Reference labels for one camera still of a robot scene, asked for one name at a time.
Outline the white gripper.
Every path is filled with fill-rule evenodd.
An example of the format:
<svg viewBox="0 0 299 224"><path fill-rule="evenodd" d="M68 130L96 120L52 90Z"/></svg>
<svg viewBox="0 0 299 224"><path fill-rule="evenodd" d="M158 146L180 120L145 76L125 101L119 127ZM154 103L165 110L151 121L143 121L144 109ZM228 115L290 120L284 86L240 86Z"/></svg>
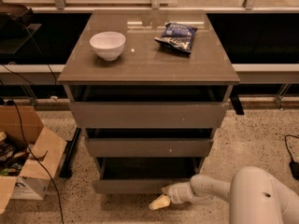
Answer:
<svg viewBox="0 0 299 224"><path fill-rule="evenodd" d="M162 195L149 204L150 210L165 208L170 203L189 203L194 197L194 192L189 182L168 185L162 188L162 192Z"/></svg>

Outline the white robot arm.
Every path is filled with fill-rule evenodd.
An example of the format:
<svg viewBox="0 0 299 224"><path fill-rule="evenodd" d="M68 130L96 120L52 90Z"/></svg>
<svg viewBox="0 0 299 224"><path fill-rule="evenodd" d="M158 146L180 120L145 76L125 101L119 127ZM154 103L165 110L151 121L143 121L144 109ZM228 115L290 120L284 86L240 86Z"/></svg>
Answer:
<svg viewBox="0 0 299 224"><path fill-rule="evenodd" d="M265 170L247 166L230 182L206 175L162 188L152 210L170 204L210 204L219 198L229 204L230 224L299 224L299 196Z"/></svg>

